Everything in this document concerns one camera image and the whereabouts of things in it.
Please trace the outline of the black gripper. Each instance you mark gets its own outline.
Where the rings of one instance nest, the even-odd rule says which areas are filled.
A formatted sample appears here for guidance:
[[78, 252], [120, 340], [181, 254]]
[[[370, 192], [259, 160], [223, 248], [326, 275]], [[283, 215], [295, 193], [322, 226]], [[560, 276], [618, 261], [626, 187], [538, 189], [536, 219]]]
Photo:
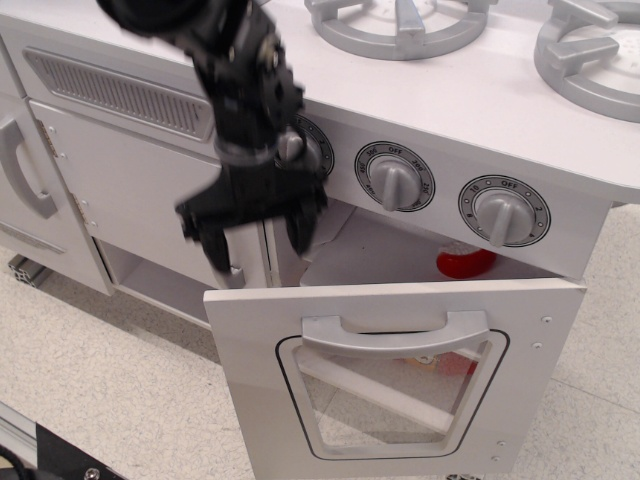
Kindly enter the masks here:
[[212, 268], [220, 273], [231, 272], [223, 231], [231, 227], [282, 217], [295, 253], [302, 256], [311, 246], [327, 202], [327, 177], [282, 169], [276, 164], [276, 152], [257, 166], [223, 165], [211, 185], [176, 206], [184, 236], [200, 241]]

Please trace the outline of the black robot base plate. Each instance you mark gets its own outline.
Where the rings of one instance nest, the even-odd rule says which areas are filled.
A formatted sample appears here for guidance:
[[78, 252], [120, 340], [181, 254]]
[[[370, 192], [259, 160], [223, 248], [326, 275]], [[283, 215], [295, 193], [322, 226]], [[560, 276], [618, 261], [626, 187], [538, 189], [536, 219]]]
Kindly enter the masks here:
[[119, 472], [88, 455], [49, 429], [36, 424], [37, 466], [22, 461], [1, 444], [2, 479], [124, 479]]

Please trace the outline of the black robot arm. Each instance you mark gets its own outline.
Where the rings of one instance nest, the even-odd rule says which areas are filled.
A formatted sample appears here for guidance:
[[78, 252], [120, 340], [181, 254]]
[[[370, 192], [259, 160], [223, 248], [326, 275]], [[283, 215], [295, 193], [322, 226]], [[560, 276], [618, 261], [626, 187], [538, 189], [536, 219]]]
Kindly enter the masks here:
[[176, 207], [212, 268], [231, 271], [226, 230], [284, 218], [297, 254], [327, 205], [326, 179], [295, 125], [303, 90], [274, 22], [256, 1], [102, 1], [121, 28], [192, 59], [213, 108], [219, 177]]

